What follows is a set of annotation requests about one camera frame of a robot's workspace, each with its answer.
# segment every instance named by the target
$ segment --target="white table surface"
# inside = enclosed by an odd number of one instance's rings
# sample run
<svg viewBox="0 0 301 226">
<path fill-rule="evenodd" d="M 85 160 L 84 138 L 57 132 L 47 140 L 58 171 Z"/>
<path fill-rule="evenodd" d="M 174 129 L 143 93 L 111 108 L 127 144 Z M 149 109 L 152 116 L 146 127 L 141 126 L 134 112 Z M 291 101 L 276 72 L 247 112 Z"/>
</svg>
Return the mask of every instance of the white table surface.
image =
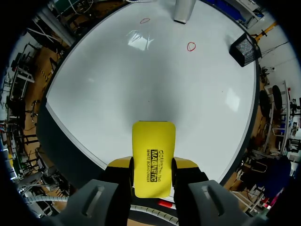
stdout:
<svg viewBox="0 0 301 226">
<path fill-rule="evenodd" d="M 173 21 L 174 4 L 130 4 L 98 24 L 61 65 L 46 106 L 102 168 L 132 155 L 136 121 L 171 121 L 174 155 L 220 182 L 249 127 L 255 63 L 242 68 L 230 56 L 243 30 L 224 14 L 197 1 L 183 25 Z M 141 24 L 144 18 L 150 20 Z"/>
</svg>

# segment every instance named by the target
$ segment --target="black chair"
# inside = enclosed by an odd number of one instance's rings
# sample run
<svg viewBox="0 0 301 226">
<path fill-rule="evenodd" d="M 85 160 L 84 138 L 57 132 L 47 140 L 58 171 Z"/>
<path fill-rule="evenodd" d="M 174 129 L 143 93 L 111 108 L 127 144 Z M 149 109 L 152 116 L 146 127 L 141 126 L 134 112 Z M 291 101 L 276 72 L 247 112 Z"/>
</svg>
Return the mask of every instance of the black chair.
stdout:
<svg viewBox="0 0 301 226">
<path fill-rule="evenodd" d="M 275 107 L 277 110 L 281 110 L 282 109 L 282 96 L 281 96 L 280 89 L 278 86 L 275 85 L 275 86 L 273 86 L 272 91 L 273 91 Z"/>
<path fill-rule="evenodd" d="M 21 129 L 25 129 L 26 113 L 30 113 L 31 114 L 32 122 L 33 122 L 34 116 L 38 116 L 38 114 L 36 114 L 34 112 L 35 104 L 38 103 L 38 102 L 40 102 L 40 101 L 39 100 L 35 100 L 32 103 L 32 109 L 30 111 L 27 111 L 26 110 L 25 100 L 23 98 L 21 98 L 21 99 L 12 99 L 12 100 L 9 99 L 8 96 L 6 98 L 6 105 L 12 111 L 13 116 L 16 117 L 16 124 Z"/>
<path fill-rule="evenodd" d="M 269 119 L 269 112 L 271 110 L 271 104 L 269 102 L 269 96 L 266 91 L 261 90 L 259 93 L 259 105 L 263 117 Z"/>
</svg>

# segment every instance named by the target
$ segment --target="black mesh basket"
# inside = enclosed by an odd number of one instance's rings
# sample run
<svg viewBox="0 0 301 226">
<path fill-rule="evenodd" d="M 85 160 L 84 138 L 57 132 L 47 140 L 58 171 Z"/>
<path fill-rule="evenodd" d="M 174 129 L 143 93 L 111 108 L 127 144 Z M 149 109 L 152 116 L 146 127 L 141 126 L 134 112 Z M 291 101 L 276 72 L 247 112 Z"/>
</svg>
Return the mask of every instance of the black mesh basket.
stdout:
<svg viewBox="0 0 301 226">
<path fill-rule="evenodd" d="M 231 45 L 229 53 L 242 67 L 261 57 L 256 40 L 246 33 Z"/>
</svg>

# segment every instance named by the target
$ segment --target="yellow eraser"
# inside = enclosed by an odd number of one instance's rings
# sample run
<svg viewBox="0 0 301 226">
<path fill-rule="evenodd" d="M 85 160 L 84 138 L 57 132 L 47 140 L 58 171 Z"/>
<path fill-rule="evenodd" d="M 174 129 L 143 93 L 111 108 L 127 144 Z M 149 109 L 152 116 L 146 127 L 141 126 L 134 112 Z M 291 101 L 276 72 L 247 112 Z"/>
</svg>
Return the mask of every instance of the yellow eraser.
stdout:
<svg viewBox="0 0 301 226">
<path fill-rule="evenodd" d="M 175 126 L 168 121 L 138 121 L 133 125 L 135 195 L 165 198 L 172 183 Z"/>
</svg>

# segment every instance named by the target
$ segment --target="red circle marking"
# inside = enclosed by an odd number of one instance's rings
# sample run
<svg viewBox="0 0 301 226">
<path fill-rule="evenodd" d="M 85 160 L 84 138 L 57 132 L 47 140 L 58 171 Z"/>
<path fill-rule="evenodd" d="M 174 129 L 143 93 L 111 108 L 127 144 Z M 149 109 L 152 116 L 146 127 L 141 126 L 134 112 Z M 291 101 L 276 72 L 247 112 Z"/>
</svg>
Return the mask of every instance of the red circle marking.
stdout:
<svg viewBox="0 0 301 226">
<path fill-rule="evenodd" d="M 142 21 L 140 21 L 140 23 L 141 24 L 144 24 L 144 23 L 146 23 L 146 22 L 149 22 L 151 19 L 149 19 L 149 18 L 144 18 L 144 19 L 142 19 Z"/>
<path fill-rule="evenodd" d="M 187 50 L 189 51 L 189 52 L 191 52 L 191 51 L 194 51 L 196 49 L 196 44 L 194 43 L 194 42 L 188 42 L 188 44 L 187 44 Z"/>
</svg>

